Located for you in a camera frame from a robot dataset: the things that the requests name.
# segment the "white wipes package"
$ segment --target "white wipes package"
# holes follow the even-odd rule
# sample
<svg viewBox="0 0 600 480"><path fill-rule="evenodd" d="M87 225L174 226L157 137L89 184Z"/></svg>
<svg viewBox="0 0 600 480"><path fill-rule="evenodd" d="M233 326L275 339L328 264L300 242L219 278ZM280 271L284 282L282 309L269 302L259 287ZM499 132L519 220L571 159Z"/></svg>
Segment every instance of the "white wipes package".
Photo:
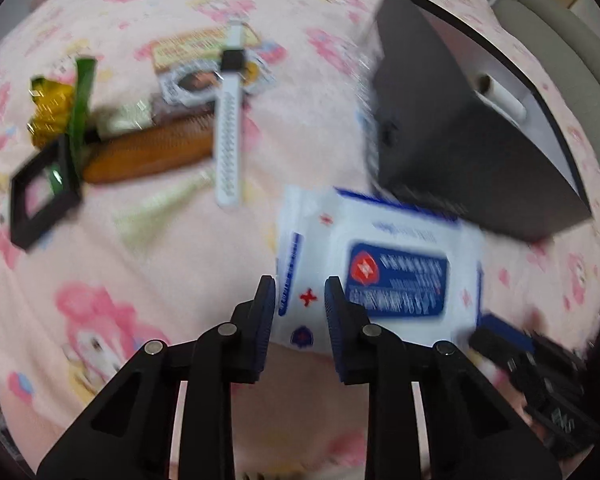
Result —
<svg viewBox="0 0 600 480"><path fill-rule="evenodd" d="M460 342L480 313L483 235L459 219L357 193L288 187L270 340L331 354L324 282L401 339Z"/></svg>

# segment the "wooden comb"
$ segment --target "wooden comb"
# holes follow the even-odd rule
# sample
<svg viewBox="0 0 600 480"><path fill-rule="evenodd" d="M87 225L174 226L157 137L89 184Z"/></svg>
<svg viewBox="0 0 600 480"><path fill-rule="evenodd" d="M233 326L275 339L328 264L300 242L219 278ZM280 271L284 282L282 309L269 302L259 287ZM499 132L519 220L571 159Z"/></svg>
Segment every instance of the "wooden comb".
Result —
<svg viewBox="0 0 600 480"><path fill-rule="evenodd" d="M174 170L211 156L214 115L126 134L97 146L82 172L90 184L110 184Z"/></svg>

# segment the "red shield logo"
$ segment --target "red shield logo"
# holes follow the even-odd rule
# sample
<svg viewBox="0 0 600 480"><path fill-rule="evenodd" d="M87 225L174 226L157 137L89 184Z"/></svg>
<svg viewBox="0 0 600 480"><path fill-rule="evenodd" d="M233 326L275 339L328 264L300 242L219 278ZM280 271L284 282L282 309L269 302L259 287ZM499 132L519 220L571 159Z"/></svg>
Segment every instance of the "red shield logo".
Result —
<svg viewBox="0 0 600 480"><path fill-rule="evenodd" d="M372 285L380 281L380 270L378 264L371 254L362 251L353 258L351 269L349 270L351 277L363 285Z"/></svg>

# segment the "bed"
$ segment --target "bed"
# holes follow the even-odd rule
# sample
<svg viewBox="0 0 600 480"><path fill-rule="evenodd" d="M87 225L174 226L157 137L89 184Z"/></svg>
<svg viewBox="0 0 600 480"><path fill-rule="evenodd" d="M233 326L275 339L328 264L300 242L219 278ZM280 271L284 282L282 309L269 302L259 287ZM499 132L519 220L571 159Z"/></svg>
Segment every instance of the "bed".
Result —
<svg viewBox="0 0 600 480"><path fill-rule="evenodd" d="M0 44L0 403L33 470L143 342L196 338L252 298L262 274L275 273L285 184L368 190L350 46L378 1L48 0ZM541 65L500 27L485 0L432 1L483 34L535 83L573 152L593 210L591 221L540 244L488 235L483 309L582 349L600 309L600 168L593 150ZM127 249L114 216L186 181L203 163L87 186L75 217L29 253L12 246L8 176L34 153L26 128L33 112L29 79L71 81L75 57L94 56L92 107L133 102L158 89L153 41L222 25L236 12L248 15L261 35L277 79L246 111L243 206L228 214L216 207L213 192L200 192L150 250ZM506 390L502 378L492 378ZM364 462L366 390L342 386L325 357L273 346L262 380L237 389L233 406L238 472L321 474Z"/></svg>

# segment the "metal screw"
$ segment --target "metal screw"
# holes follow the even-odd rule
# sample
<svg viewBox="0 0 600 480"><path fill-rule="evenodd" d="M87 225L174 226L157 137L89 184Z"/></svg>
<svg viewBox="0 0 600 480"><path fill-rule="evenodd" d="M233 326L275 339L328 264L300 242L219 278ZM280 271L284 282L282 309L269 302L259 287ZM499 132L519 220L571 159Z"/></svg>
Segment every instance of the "metal screw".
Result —
<svg viewBox="0 0 600 480"><path fill-rule="evenodd" d="M218 333L223 336L230 336L238 332L238 327L233 323L222 323L218 327Z"/></svg>
<svg viewBox="0 0 600 480"><path fill-rule="evenodd" d="M369 337L378 337L382 333L382 327L371 323L362 327L362 333Z"/></svg>
<svg viewBox="0 0 600 480"><path fill-rule="evenodd" d="M149 355L159 354L163 348L164 345L162 344L162 341L158 341L156 339L149 341L146 345L144 345L144 351Z"/></svg>
<svg viewBox="0 0 600 480"><path fill-rule="evenodd" d="M449 341L439 341L436 343L436 350L442 355L451 355L456 351L456 347Z"/></svg>

